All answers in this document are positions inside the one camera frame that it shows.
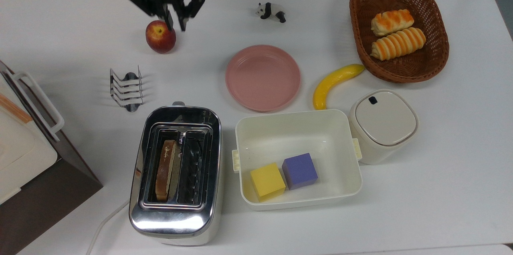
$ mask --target stainless steel toaster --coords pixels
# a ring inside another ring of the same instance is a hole
[[[156,198],[156,173],[166,140],[176,141],[167,200]],[[129,217],[143,235],[172,245],[209,242],[223,198],[221,125],[210,109],[172,105],[146,120],[137,154]]]

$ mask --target foam block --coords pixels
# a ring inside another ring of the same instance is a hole
[[[310,153],[285,159],[282,170],[289,190],[308,186],[317,180]]]
[[[285,191],[285,182],[275,162],[251,171],[251,182],[259,202],[277,197]]]

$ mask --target brown basket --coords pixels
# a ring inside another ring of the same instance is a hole
[[[392,83],[416,83],[436,76],[449,57],[449,40],[440,10],[434,0],[350,0],[351,22],[358,55],[374,76]],[[424,47],[412,54],[380,61],[370,56],[378,39],[370,30],[376,14],[407,9],[415,19],[413,27],[426,36]]]

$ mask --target toast rack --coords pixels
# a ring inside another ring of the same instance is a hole
[[[130,72],[121,79],[114,70],[110,69],[110,96],[120,107],[124,107],[131,113],[144,104],[139,66],[137,66],[137,73],[139,76]]]

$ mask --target yellow banana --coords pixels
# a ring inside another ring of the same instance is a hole
[[[315,109],[326,109],[326,97],[330,89],[343,81],[358,76],[363,70],[365,70],[363,65],[353,64],[328,74],[313,92],[313,107]]]

